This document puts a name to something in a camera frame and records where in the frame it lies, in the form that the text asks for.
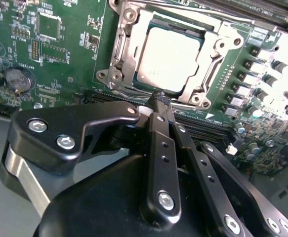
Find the screw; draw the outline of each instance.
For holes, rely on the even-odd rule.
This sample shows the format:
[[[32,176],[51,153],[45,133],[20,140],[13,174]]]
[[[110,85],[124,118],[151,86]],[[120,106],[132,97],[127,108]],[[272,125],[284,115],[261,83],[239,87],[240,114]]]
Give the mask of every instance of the screw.
[[[179,125],[178,128],[179,128],[179,130],[180,130],[181,132],[185,132],[185,131],[186,131],[185,128],[184,128],[184,126]]]
[[[131,114],[134,114],[136,113],[136,111],[130,107],[127,108],[127,111],[129,111]]]
[[[33,105],[33,108],[36,110],[36,109],[41,109],[41,108],[43,108],[43,105],[41,104],[41,103],[35,103],[34,105]]]
[[[61,135],[56,140],[57,145],[65,150],[70,150],[75,146],[75,141],[68,135]]]
[[[132,8],[128,8],[125,10],[124,12],[124,19],[128,22],[133,22],[135,21],[137,18],[137,12],[132,9]]]
[[[267,221],[275,233],[280,233],[280,228],[274,220],[268,218]]]
[[[172,197],[165,193],[165,192],[162,192],[158,195],[158,200],[159,200],[159,203],[161,204],[161,206],[163,206],[164,209],[170,211],[174,208],[174,202],[173,202],[173,199]]]
[[[205,147],[210,151],[213,152],[213,147],[211,147],[209,144],[205,144]]]
[[[47,125],[43,121],[32,120],[29,122],[29,129],[34,132],[44,132],[47,129]]]
[[[111,74],[111,79],[115,82],[119,82],[122,80],[122,73],[118,70],[115,70]]]
[[[233,217],[231,217],[230,215],[225,215],[225,223],[233,233],[237,235],[240,234],[241,228],[239,227],[238,223],[234,220]]]
[[[280,219],[280,224],[288,232],[288,224],[287,224],[287,222],[285,222],[284,220]]]
[[[163,122],[164,121],[164,118],[160,117],[160,116],[157,116],[158,120]]]

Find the chip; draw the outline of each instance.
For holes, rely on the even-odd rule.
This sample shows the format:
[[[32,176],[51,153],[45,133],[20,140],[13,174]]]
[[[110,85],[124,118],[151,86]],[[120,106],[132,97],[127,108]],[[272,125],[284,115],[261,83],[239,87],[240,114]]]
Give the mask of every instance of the chip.
[[[92,44],[92,45],[98,45],[98,43],[99,43],[99,37],[98,37],[98,36],[91,36],[91,37],[89,38],[89,42],[90,42],[90,44]]]
[[[40,12],[37,15],[37,31],[40,36],[58,40],[61,18]]]
[[[153,27],[148,34],[137,74],[139,82],[180,92],[194,75],[200,42],[183,34]]]
[[[273,129],[278,129],[282,126],[283,122],[282,121],[275,121],[274,124],[272,125]]]

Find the hole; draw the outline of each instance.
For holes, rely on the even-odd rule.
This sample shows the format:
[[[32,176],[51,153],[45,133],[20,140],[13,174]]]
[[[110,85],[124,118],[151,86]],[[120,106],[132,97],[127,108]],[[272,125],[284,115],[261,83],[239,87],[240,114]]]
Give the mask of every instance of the hole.
[[[162,159],[163,159],[164,162],[169,163],[169,159],[168,159],[168,157],[166,157],[166,156],[162,156]]]
[[[114,79],[114,80],[118,80],[118,79],[120,79],[120,76],[117,75],[117,74],[115,74],[115,75],[113,76],[113,79]]]
[[[134,14],[132,12],[128,12],[128,13],[126,13],[126,17],[128,19],[133,19],[134,18]]]
[[[163,122],[165,119],[163,117],[157,116],[157,119],[161,122]]]
[[[211,176],[208,176],[207,178],[208,178],[208,180],[211,181],[212,183],[215,182],[215,179],[213,179]]]
[[[242,42],[240,38],[234,40],[234,45],[239,45]]]
[[[164,148],[168,148],[168,147],[169,147],[166,142],[162,142],[162,146],[163,146]]]
[[[202,165],[207,166],[207,163],[204,160],[201,160]]]
[[[208,106],[209,106],[209,103],[208,103],[208,102],[204,102],[204,103],[203,103],[203,107],[204,107],[204,108],[207,108]]]
[[[99,74],[98,74],[98,77],[101,78],[101,79],[103,79],[103,78],[105,77],[105,74],[104,74],[104,73],[99,73]]]

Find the integrated circuit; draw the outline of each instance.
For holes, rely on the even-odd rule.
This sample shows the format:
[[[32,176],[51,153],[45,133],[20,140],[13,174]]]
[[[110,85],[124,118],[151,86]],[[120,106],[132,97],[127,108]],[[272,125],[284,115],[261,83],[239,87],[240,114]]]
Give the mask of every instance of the integrated circuit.
[[[138,81],[179,92],[197,69],[200,42],[182,34],[153,27],[148,34],[138,70]]]
[[[58,40],[60,35],[61,18],[39,12],[37,15],[37,33],[41,37]]]
[[[94,46],[98,45],[99,44],[99,37],[98,36],[89,37],[89,43],[91,45],[94,45]]]
[[[67,58],[67,50],[64,48],[56,47],[47,43],[41,44],[41,54],[44,58],[51,61],[58,61],[65,63]]]

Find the screw hole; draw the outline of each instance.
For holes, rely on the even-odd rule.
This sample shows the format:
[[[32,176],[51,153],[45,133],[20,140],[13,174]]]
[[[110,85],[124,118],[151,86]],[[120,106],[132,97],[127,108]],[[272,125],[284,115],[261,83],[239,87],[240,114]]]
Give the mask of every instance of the screw hole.
[[[113,76],[113,79],[114,79],[114,80],[118,80],[118,79],[120,79],[120,76],[119,76],[119,75],[114,75],[114,76]]]
[[[203,103],[203,107],[204,107],[204,108],[207,108],[208,106],[209,106],[209,103],[208,103],[208,102],[204,102],[204,103]]]
[[[166,142],[162,142],[162,146],[163,146],[164,148],[168,148],[168,147],[169,147]]]
[[[215,182],[215,179],[213,179],[211,176],[208,176],[207,178],[208,178],[208,180],[209,180],[210,182],[212,182],[212,183]]]
[[[104,73],[99,73],[99,78],[103,79],[105,77],[105,74]]]
[[[201,160],[202,165],[207,166],[207,163],[204,160]]]
[[[168,157],[166,157],[166,156],[162,156],[162,159],[163,159],[163,161],[166,162],[166,163],[169,163],[169,161],[170,161],[170,160],[168,159]]]
[[[242,42],[242,40],[240,38],[237,38],[234,40],[234,45],[239,45]]]

